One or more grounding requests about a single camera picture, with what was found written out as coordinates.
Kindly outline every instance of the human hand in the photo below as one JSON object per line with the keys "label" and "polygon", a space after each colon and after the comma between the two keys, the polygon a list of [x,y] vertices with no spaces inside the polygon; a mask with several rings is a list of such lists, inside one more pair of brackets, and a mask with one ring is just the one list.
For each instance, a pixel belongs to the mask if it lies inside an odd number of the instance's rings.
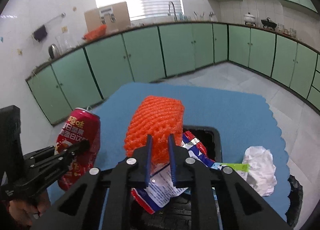
{"label": "human hand", "polygon": [[37,197],[38,205],[35,207],[23,200],[10,201],[9,213],[18,223],[24,226],[31,226],[33,214],[42,214],[50,207],[48,192],[45,191]]}

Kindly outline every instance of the cardboard box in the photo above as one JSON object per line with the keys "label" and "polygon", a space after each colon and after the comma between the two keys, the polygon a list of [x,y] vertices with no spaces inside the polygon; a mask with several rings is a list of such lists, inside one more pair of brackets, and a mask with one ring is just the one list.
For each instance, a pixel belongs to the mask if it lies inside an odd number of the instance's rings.
{"label": "cardboard box", "polygon": [[[111,20],[111,13],[116,18],[114,22]],[[107,25],[106,34],[123,31],[131,26],[126,2],[86,11],[84,13],[84,18],[87,24],[88,32],[97,29],[103,24],[101,17],[104,18],[106,22],[105,24]]]}

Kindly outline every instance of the can lid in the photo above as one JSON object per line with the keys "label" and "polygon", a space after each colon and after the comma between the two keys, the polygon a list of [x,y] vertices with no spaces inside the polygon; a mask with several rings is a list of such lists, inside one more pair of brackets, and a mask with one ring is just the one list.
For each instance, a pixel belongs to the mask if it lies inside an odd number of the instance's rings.
{"label": "can lid", "polygon": [[100,116],[92,113],[90,110],[86,110],[86,109],[83,109],[83,108],[75,108],[75,110],[77,110],[77,109],[82,110],[82,111],[85,111],[85,112],[88,112],[88,113],[90,113],[90,114],[92,114],[92,115],[97,116],[98,118],[100,118]]}

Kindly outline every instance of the electrical outlet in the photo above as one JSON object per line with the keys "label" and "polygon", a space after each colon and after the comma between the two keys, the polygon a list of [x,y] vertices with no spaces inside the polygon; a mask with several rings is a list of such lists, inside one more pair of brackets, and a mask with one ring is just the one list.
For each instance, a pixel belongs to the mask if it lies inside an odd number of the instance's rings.
{"label": "electrical outlet", "polygon": [[62,33],[68,32],[68,27],[64,26],[61,28]]}

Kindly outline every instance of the white pot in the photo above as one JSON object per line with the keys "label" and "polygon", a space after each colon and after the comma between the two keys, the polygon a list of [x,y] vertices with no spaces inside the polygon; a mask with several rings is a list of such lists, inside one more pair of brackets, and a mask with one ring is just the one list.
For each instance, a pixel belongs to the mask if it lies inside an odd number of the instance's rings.
{"label": "white pot", "polygon": [[256,17],[254,15],[251,15],[250,13],[244,15],[244,21],[248,23],[255,23]]}

